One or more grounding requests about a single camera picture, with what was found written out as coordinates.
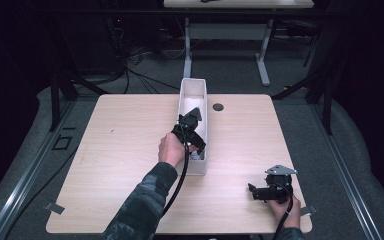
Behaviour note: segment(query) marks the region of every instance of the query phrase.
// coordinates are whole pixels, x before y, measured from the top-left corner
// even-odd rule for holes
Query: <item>dark background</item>
[[[102,7],[102,3],[82,1],[90,8]],[[161,7],[161,1],[148,0],[142,6],[133,1],[119,3],[131,8]],[[74,6],[75,1],[53,4]],[[112,41],[108,19],[67,16],[56,21],[41,16],[32,20],[22,6],[16,1],[0,0],[0,181],[37,113],[36,94],[50,85],[58,66],[64,65],[75,73],[111,74],[119,70],[126,57],[124,49]],[[362,132],[372,172],[384,187],[384,2],[367,1],[364,6],[366,14],[355,32],[356,41],[334,98]],[[173,22],[149,17],[125,20],[123,24],[132,29],[129,34],[135,41],[158,52],[159,27]]]

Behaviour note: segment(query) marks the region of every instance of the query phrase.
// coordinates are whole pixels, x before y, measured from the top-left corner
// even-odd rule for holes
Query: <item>wooden tabletop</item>
[[[101,96],[57,200],[65,210],[51,214],[47,231],[103,232],[157,163],[160,139],[176,124],[178,101],[178,95]],[[224,110],[214,111],[215,103]],[[207,174],[186,177],[157,233],[274,232],[270,208],[254,201],[247,186],[266,187],[264,171],[274,165],[293,168],[270,97],[209,94],[207,127]],[[295,175],[292,185],[305,206]],[[311,230],[309,216],[301,228]]]
[[[164,0],[167,8],[312,8],[312,0]]]

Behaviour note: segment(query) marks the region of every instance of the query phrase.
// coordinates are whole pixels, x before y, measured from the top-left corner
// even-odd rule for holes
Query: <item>tape piece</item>
[[[48,202],[45,207],[45,209],[51,211],[51,212],[54,212],[54,213],[58,213],[59,215],[61,215],[62,212],[64,212],[65,208],[59,206],[58,204],[56,203],[51,203],[51,202]]]
[[[305,206],[301,208],[301,216],[304,216],[304,215],[311,216],[313,213],[316,213],[317,211],[318,211],[317,208],[313,205]]]

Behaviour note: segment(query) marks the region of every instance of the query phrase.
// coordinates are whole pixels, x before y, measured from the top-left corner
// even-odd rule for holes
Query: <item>black horizontal bar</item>
[[[219,18],[270,18],[270,19],[321,19],[342,18],[350,16],[350,12],[324,12],[317,9],[30,9],[32,13],[40,14],[77,14],[94,16],[156,16],[156,17],[219,17]]]

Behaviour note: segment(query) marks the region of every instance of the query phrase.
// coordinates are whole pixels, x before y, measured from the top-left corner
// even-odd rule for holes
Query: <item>gray carpet floor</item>
[[[182,44],[170,45],[170,50],[181,49]],[[259,79],[254,54],[259,44],[253,41],[203,41],[193,48],[192,77],[207,80],[208,93],[268,94],[273,95],[292,85],[307,74],[302,66],[308,47],[299,43],[273,40],[270,43],[265,62],[271,86],[263,87]],[[145,76],[180,87],[183,75],[183,56],[175,58],[180,51],[166,51],[157,55],[142,55],[141,63],[129,64],[129,68]],[[123,93],[126,78],[99,85],[110,93]],[[158,93],[177,94],[178,90],[149,80]],[[98,234],[49,234],[45,226],[50,212],[44,205],[55,202],[68,172],[71,158],[68,157],[81,141],[88,120],[93,112],[97,96],[88,89],[77,86],[81,97],[75,103],[61,103],[68,109],[67,117],[55,136],[69,136],[67,149],[61,150],[61,142],[53,139],[43,156],[44,164],[31,185],[20,209],[8,239],[97,239]],[[133,74],[127,94],[149,93],[144,83]],[[384,239],[384,191],[370,171],[370,157],[360,132],[348,114],[334,102],[332,107],[333,136],[326,136],[320,127],[318,106],[307,105],[303,100],[306,90],[302,89],[284,100],[274,101],[285,140],[294,163],[299,171],[298,179],[307,204],[316,206],[313,214],[313,229],[305,234],[306,239],[370,239],[356,214],[352,197],[344,187],[341,169],[332,151],[332,141],[337,146],[358,193],[364,199],[365,211],[379,231],[372,239]],[[40,109],[26,137],[23,146],[0,184],[0,213],[25,171],[38,158],[42,146],[49,139],[51,126],[50,90],[42,91]],[[232,239],[233,236],[218,236],[217,239]],[[194,239],[176,237],[176,239]]]

